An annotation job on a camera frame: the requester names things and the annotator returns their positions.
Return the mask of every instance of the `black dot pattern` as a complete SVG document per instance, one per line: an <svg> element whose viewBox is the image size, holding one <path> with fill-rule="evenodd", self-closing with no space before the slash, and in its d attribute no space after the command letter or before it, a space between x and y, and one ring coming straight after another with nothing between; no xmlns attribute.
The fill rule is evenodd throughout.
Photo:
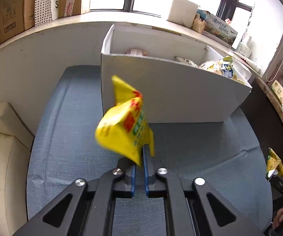
<svg viewBox="0 0 283 236"><path fill-rule="evenodd" d="M52 20L51 0L35 0L35 25Z"/></svg>

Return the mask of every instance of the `barcode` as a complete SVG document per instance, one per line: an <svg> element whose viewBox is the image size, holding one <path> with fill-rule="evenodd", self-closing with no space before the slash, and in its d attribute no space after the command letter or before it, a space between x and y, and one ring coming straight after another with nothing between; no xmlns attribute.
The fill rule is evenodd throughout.
<svg viewBox="0 0 283 236"><path fill-rule="evenodd" d="M9 26L4 28L4 31L5 31L5 33L7 33L8 31L12 30L15 27L16 27L16 22L11 23Z"/></svg>

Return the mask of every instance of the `triangular cutout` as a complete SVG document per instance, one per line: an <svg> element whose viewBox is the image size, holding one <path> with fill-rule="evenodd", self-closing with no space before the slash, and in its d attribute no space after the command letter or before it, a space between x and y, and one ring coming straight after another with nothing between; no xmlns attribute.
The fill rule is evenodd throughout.
<svg viewBox="0 0 283 236"><path fill-rule="evenodd" d="M207 193L207 198L218 226L223 227L236 221L236 216L232 214L212 193Z"/></svg>
<svg viewBox="0 0 283 236"><path fill-rule="evenodd" d="M59 228L63 222L64 215L72 200L73 195L66 195L54 208L52 208L44 217L43 222Z"/></svg>

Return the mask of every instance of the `white open box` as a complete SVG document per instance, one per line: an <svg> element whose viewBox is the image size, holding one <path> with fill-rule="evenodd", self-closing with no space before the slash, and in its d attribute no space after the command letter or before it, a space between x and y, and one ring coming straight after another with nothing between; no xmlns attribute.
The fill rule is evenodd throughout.
<svg viewBox="0 0 283 236"><path fill-rule="evenodd" d="M141 48L149 56L126 55ZM206 44L177 34L135 26L113 25L101 51L103 113L114 106L112 75L143 94L149 123L220 122L249 95L252 87L173 61L174 56L200 65L222 56Z"/></svg>

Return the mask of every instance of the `plastic bottle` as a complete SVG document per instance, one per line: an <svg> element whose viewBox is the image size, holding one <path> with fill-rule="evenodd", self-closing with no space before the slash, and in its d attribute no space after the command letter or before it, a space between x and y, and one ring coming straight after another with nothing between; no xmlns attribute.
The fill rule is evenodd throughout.
<svg viewBox="0 0 283 236"><path fill-rule="evenodd" d="M238 47L236 48L236 52L241 54L242 56L249 58L250 54L252 51L250 50L250 42L252 40L252 37L250 35L247 35L239 44Z"/></svg>

